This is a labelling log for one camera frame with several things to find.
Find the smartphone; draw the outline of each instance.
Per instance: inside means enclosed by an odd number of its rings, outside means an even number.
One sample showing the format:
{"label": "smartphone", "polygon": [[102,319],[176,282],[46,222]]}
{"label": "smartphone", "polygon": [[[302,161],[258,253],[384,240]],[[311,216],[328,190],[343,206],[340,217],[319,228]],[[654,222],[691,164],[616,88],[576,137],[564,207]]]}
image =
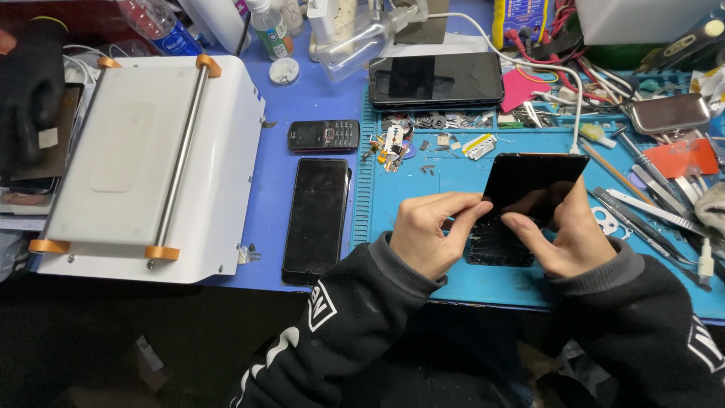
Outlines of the smartphone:
{"label": "smartphone", "polygon": [[292,122],[287,131],[287,148],[292,152],[355,150],[360,143],[360,122]]}
{"label": "smartphone", "polygon": [[534,256],[501,222],[508,212],[528,216],[545,228],[554,211],[587,167],[589,156],[544,153],[501,153],[494,159],[484,200],[494,207],[471,231],[470,264],[531,266]]}
{"label": "smartphone", "polygon": [[380,108],[498,105],[503,101],[501,62],[493,52],[375,58],[369,100]]}
{"label": "smartphone", "polygon": [[351,176],[347,160],[303,158],[297,163],[282,282],[313,285],[340,261]]}

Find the screen separator machine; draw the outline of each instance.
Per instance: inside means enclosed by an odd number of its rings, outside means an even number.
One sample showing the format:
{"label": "screen separator machine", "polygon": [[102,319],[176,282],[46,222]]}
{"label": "screen separator machine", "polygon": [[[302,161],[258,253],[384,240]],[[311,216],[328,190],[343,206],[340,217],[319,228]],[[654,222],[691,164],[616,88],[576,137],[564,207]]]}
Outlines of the screen separator machine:
{"label": "screen separator machine", "polygon": [[38,272],[234,274],[265,100],[234,56],[101,58]]}

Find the qr code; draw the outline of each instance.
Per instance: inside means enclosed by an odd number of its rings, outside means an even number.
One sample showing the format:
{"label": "qr code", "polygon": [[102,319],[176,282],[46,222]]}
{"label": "qr code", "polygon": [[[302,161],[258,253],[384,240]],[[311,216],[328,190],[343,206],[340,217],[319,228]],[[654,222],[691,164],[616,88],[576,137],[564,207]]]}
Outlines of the qr code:
{"label": "qr code", "polygon": [[277,55],[277,58],[282,58],[287,56],[287,49],[284,47],[284,44],[279,44],[276,47],[273,47],[274,53]]}

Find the gray cuff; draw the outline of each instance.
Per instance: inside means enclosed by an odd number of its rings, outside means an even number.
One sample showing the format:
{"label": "gray cuff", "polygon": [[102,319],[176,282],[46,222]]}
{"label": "gray cuff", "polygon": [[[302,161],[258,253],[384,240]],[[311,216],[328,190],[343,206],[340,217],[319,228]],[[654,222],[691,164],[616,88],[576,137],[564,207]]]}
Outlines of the gray cuff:
{"label": "gray cuff", "polygon": [[418,298],[427,298],[431,293],[443,287],[448,279],[442,277],[434,282],[419,274],[408,266],[400,257],[390,249],[388,240],[392,231],[385,231],[380,237],[368,246],[370,256],[380,272],[397,287]]}
{"label": "gray cuff", "polygon": [[564,296],[593,295],[630,283],[645,270],[645,259],[628,243],[614,237],[607,240],[617,251],[614,259],[579,276],[552,280],[556,290]]}

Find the white logo print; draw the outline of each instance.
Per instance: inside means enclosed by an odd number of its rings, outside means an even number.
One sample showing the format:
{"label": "white logo print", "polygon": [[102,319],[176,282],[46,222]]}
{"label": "white logo print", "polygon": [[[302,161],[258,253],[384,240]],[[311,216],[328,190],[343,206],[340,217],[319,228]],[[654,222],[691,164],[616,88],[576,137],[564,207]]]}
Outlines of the white logo print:
{"label": "white logo print", "polygon": [[314,332],[318,327],[322,326],[327,319],[337,314],[332,299],[327,294],[327,289],[322,281],[318,281],[317,285],[312,288],[312,294],[307,299],[307,322],[310,325],[310,331]]}
{"label": "white logo print", "polygon": [[692,317],[688,343],[689,349],[710,367],[710,372],[714,373],[725,368],[725,357],[718,350],[718,346],[710,336],[708,329],[696,316]]}

